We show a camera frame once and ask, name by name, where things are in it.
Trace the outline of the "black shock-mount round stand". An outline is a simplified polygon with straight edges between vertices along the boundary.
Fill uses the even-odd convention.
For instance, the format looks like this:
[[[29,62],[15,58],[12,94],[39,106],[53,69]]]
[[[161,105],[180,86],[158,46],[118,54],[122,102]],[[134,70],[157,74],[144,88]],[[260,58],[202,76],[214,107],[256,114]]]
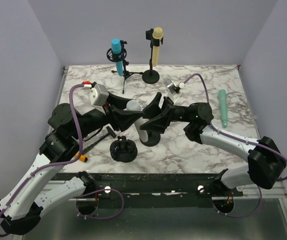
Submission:
[[[137,145],[133,140],[127,139],[124,135],[118,136],[109,147],[110,155],[116,162],[130,163],[138,155]]]

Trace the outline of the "tall black clip stand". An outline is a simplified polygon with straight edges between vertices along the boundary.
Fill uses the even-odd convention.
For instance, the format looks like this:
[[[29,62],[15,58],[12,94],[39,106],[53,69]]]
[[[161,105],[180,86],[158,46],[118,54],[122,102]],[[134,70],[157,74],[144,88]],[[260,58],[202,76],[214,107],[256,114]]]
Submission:
[[[154,29],[155,28],[151,28],[150,30],[147,30],[145,32],[145,38],[150,41],[150,48],[151,48],[150,60],[149,60],[149,69],[146,70],[142,75],[142,80],[147,84],[155,84],[160,79],[159,73],[153,69],[153,65],[152,65],[152,54],[153,54],[153,43],[152,43],[153,37],[152,37],[152,34],[153,34]]]

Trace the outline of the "short black clip stand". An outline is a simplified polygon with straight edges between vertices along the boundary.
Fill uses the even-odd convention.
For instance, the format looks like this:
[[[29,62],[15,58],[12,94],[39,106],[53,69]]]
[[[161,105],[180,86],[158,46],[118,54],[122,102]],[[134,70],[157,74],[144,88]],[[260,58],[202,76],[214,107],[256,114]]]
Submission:
[[[161,134],[155,131],[147,131],[148,140],[146,142],[140,141],[143,145],[147,147],[156,146],[161,140]]]

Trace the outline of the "white microphone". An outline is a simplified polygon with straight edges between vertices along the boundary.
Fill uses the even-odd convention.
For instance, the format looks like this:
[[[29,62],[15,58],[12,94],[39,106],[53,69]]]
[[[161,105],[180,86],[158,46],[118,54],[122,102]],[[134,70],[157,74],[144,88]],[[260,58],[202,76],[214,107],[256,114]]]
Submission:
[[[142,111],[142,106],[141,104],[137,101],[137,100],[130,100],[127,104],[126,104],[126,110],[127,111],[137,111],[137,112],[141,112]],[[144,119],[142,117],[140,117],[135,123],[134,126],[136,128],[136,131],[138,133],[139,139],[141,141],[141,143],[143,145],[147,145],[149,137],[148,137],[148,133],[146,130],[141,130],[141,125],[144,124]]]

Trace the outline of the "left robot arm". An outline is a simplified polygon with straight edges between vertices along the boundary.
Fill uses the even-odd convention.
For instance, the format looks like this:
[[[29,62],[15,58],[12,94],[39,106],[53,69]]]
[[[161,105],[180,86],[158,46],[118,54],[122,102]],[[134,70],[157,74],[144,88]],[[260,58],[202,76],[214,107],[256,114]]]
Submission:
[[[74,106],[74,90],[69,102],[59,104],[48,123],[54,129],[45,138],[33,164],[15,188],[0,199],[0,238],[8,235],[25,235],[50,210],[61,203],[82,196],[90,197],[95,190],[93,179],[81,172],[68,183],[42,194],[46,184],[65,165],[73,164],[82,155],[83,138],[89,133],[112,125],[125,131],[143,116],[141,105],[134,99],[115,96],[110,92],[96,93],[97,108],[80,114]]]

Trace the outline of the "mint green microphone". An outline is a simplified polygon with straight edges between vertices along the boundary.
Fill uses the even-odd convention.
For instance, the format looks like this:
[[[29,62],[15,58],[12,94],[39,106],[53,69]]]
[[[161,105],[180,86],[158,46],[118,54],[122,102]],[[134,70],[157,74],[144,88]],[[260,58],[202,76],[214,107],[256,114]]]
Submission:
[[[223,128],[228,126],[228,107],[227,107],[227,93],[224,89],[219,90],[218,100],[220,107],[220,119]]]

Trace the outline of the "beige microphone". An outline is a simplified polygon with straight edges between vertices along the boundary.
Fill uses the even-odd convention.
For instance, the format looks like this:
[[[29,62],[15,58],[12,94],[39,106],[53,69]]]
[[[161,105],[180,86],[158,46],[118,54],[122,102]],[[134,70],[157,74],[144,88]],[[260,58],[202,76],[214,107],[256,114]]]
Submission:
[[[160,45],[164,37],[163,29],[161,27],[156,27],[152,32],[152,66],[156,67],[158,65]]]

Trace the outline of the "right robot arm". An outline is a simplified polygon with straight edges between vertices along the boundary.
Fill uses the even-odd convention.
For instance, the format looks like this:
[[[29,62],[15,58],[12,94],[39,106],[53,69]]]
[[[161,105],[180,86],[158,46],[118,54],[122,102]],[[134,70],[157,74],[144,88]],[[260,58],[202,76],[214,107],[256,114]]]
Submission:
[[[207,102],[180,106],[157,93],[143,109],[143,117],[148,121],[141,125],[141,130],[159,134],[163,134],[171,122],[186,122],[183,130],[191,142],[222,149],[247,163],[239,168],[224,169],[216,176],[212,187],[219,196],[252,184],[270,190],[286,168],[287,162],[271,138],[247,138],[215,128],[211,123],[212,108]]]

